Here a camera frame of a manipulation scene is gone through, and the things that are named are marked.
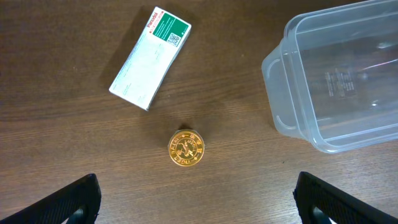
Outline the clear plastic container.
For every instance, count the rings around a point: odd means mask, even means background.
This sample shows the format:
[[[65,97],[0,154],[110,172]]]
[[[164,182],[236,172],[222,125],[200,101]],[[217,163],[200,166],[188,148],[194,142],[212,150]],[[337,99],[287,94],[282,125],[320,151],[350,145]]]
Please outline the clear plastic container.
[[[397,139],[397,1],[295,16],[262,74],[284,136],[326,153]]]

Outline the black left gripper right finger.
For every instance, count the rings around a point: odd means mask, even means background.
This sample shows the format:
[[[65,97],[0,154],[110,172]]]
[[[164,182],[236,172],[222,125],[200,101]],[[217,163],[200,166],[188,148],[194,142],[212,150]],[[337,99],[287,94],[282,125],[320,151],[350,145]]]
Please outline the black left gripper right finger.
[[[392,223],[390,216],[308,173],[299,173],[293,196],[302,223]]]

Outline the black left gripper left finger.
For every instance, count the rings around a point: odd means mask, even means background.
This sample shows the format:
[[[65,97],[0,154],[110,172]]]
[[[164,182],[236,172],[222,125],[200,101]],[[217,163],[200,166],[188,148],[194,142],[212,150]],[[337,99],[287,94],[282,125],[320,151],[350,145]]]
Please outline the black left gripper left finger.
[[[95,174],[87,174],[1,223],[94,223],[100,205],[98,179]]]

